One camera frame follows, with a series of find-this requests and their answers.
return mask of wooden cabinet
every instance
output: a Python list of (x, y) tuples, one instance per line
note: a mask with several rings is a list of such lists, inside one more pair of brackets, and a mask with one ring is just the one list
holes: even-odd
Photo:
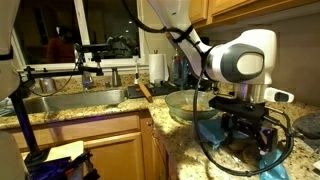
[[(145, 179), (139, 112), (43, 124), (33, 130), (41, 149), (84, 141), (101, 180)], [(7, 131), (21, 152), (28, 150), (20, 128)]]
[(101, 180), (144, 179), (141, 132), (84, 142)]
[(149, 112), (142, 112), (140, 119), (146, 179), (177, 180), (176, 165), (168, 155)]
[[(41, 149), (82, 140), (101, 180), (178, 179), (148, 110), (43, 124), (33, 130)], [(20, 128), (7, 131), (26, 152)]]
[(209, 0), (190, 0), (189, 18), (192, 24), (208, 18)]
[(189, 16), (197, 30), (204, 30), (317, 1), (320, 0), (208, 0), (207, 2), (191, 0)]
[(239, 8), (256, 0), (211, 0), (211, 15), (217, 15)]

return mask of stainless steel sink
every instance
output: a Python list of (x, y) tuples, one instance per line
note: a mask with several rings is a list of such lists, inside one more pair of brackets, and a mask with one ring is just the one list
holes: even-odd
[(59, 95), (24, 101), (27, 113), (59, 111), (99, 105), (117, 105), (128, 97), (126, 90), (109, 90), (93, 93)]

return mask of kitchen counter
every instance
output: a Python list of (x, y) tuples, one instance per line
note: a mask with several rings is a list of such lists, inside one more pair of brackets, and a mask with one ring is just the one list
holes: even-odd
[[(308, 107), (302, 103), (270, 103), (268, 105), (278, 110), (285, 110), (292, 120), (318, 111), (318, 108)], [(156, 104), (150, 104), (148, 108), (168, 154), (174, 158), (180, 179), (259, 179), (259, 176), (250, 178), (233, 176), (213, 165), (194, 140), (193, 126), (175, 121), (170, 116), (164, 99), (159, 99)], [(296, 138), (295, 147), (291, 155), (283, 162), (283, 165), (292, 180), (314, 180), (320, 179), (320, 175), (314, 172), (315, 168), (312, 164), (319, 160), (320, 156), (318, 154), (315, 154), (302, 140)]]
[[(259, 176), (250, 178), (232, 176), (210, 163), (200, 146), (194, 140), (192, 125), (175, 121), (169, 114), (169, 109), (164, 98), (165, 96), (153, 97), (153, 103), (148, 103), (145, 98), (139, 98), (128, 99), (117, 106), (95, 106), (58, 112), (36, 113), (30, 114), (29, 119), (32, 125), (40, 125), (43, 123), (71, 121), (92, 116), (149, 109), (154, 120), (154, 125), (161, 136), (166, 150), (176, 164), (180, 179), (259, 179)], [(272, 103), (268, 105), (285, 111), (292, 120), (319, 110), (316, 107), (309, 107), (302, 103)], [(17, 127), (19, 127), (19, 123), (16, 117), (0, 118), (0, 129)], [(320, 160), (319, 155), (315, 154), (302, 140), (296, 138), (294, 150), (283, 164), (292, 180), (313, 180), (320, 179), (320, 176), (314, 172), (314, 167), (312, 166), (318, 160)]]

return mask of cabinet drawer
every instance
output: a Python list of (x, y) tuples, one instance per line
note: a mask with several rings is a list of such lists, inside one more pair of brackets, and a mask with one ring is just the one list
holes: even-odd
[[(33, 126), (33, 131), (39, 146), (62, 143), (79, 139), (90, 139), (93, 136), (108, 134), (123, 134), (140, 131), (138, 112), (114, 114), (79, 120), (70, 120)], [(15, 137), (18, 147), (27, 150), (21, 129), (8, 130)]]

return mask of black cable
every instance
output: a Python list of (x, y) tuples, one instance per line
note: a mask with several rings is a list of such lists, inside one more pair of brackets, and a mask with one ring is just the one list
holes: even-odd
[[(283, 153), (281, 154), (281, 156), (275, 161), (273, 162), (271, 165), (266, 166), (262, 169), (258, 169), (255, 171), (235, 171), (235, 170), (231, 170), (229, 168), (226, 168), (220, 164), (218, 164), (213, 157), (210, 155), (210, 153), (208, 152), (208, 150), (205, 148), (204, 143), (201, 139), (201, 134), (200, 134), (200, 128), (199, 128), (199, 124), (198, 124), (198, 119), (197, 119), (197, 98), (198, 98), (198, 86), (200, 85), (201, 82), (201, 78), (204, 74), (204, 70), (205, 70), (205, 63), (202, 64), (202, 69), (201, 69), (201, 73), (200, 73), (200, 78), (197, 82), (196, 88), (195, 88), (195, 93), (194, 93), (194, 98), (193, 98), (193, 123), (194, 123), (194, 127), (195, 127), (195, 132), (196, 132), (196, 138), (199, 141), (200, 147), (202, 149), (202, 151), (204, 152), (204, 154), (207, 156), (207, 158), (214, 164), (216, 165), (219, 169), (221, 169), (222, 171), (225, 171), (229, 174), (232, 175), (236, 175), (236, 176), (253, 176), (253, 175), (257, 175), (257, 174), (261, 174), (263, 172), (266, 172), (272, 168), (274, 168), (275, 166), (279, 165), (280, 163), (282, 163), (292, 152), (293, 146), (294, 146), (294, 140), (293, 140), (293, 136), (291, 136), (291, 129), (290, 129), (290, 120), (289, 117), (286, 114), (282, 114), (285, 116), (286, 120), (287, 120), (287, 124), (288, 124), (288, 128), (284, 127), (280, 122), (275, 124), (280, 126), (283, 131), (285, 132), (285, 136), (286, 136), (286, 147), (283, 151)], [(270, 116), (266, 116), (265, 117), (266, 120), (271, 120), (269, 122), (273, 123), (272, 120), (274, 120), (272, 117)]]
[[(153, 29), (153, 28), (150, 28), (148, 26), (146, 26), (145, 24), (143, 24), (138, 18), (136, 18), (130, 11), (129, 7), (127, 6), (127, 3), (125, 0), (122, 0), (122, 3), (123, 5), (125, 6), (125, 8), (127, 9), (130, 17), (134, 20), (134, 22), (139, 26), (139, 28), (143, 29), (144, 31), (147, 31), (147, 32), (150, 32), (150, 33), (164, 33), (164, 32), (175, 32), (175, 33), (178, 33), (178, 34), (183, 34), (184, 32), (180, 29), (177, 29), (177, 28), (166, 28), (166, 27), (163, 27), (162, 29)], [(199, 42), (193, 42), (190, 37), (186, 37), (185, 38), (196, 50), (197, 52), (202, 55), (204, 54), (197, 46), (197, 44)], [(257, 175), (257, 174), (261, 174), (265, 171), (268, 171), (272, 168), (274, 168), (275, 166), (279, 165), (281, 162), (283, 162), (284, 159), (286, 159), (289, 154), (291, 153), (292, 151), (292, 148), (293, 148), (293, 137), (291, 136), (291, 130), (290, 130), (290, 121), (289, 119), (287, 119), (287, 115), (286, 114), (282, 114), (284, 116), (286, 116), (286, 119), (287, 119), (287, 124), (288, 124), (288, 129), (285, 128), (281, 123), (280, 124), (276, 124), (278, 126), (280, 126), (283, 131), (285, 132), (286, 134), (286, 147), (284, 149), (284, 153), (282, 153), (282, 155), (274, 162), (272, 163), (271, 165), (265, 167), (265, 168), (262, 168), (262, 169), (259, 169), (259, 170), (256, 170), (256, 171), (246, 171), (246, 172), (241, 172), (241, 171), (234, 171), (234, 170), (231, 170), (229, 168), (226, 168), (224, 166), (221, 166), (220, 164), (218, 164), (213, 158), (212, 156), (210, 155), (210, 153), (208, 152), (208, 150), (204, 147), (204, 144), (203, 144), (203, 141), (201, 140), (201, 135), (200, 135), (200, 130), (199, 130), (199, 124), (198, 124), (198, 120), (197, 120), (197, 98), (198, 98), (198, 86), (200, 85), (200, 82), (201, 82), (201, 78), (205, 72), (205, 63), (201, 63), (201, 73), (200, 73), (200, 76), (199, 76), (199, 80), (196, 84), (196, 87), (195, 87), (195, 93), (194, 93), (194, 98), (193, 98), (193, 123), (194, 123), (194, 126), (195, 126), (195, 132), (196, 132), (196, 138), (199, 140), (199, 143), (200, 143), (200, 146), (201, 146), (201, 149), (202, 151), (204, 152), (204, 154), (207, 156), (207, 158), (213, 163), (215, 164), (219, 169), (229, 173), (229, 174), (232, 174), (232, 175), (236, 175), (236, 176), (253, 176), (253, 175)]]
[[(76, 70), (76, 68), (77, 68), (77, 66), (78, 66), (77, 64), (78, 64), (78, 63), (76, 63), (76, 65), (74, 66), (74, 68), (73, 68), (72, 71), (75, 71), (75, 70)], [(58, 89), (56, 92), (51, 93), (51, 94), (42, 95), (42, 94), (39, 94), (39, 93), (34, 92), (34, 91), (31, 90), (30, 88), (29, 88), (29, 91), (30, 91), (32, 94), (35, 94), (35, 95), (40, 96), (40, 97), (52, 96), (52, 95), (55, 95), (55, 94), (57, 94), (58, 92), (60, 92), (62, 89), (64, 89), (64, 88), (67, 86), (67, 84), (70, 82), (71, 78), (72, 78), (72, 75), (69, 77), (68, 81), (67, 81), (60, 89)]]

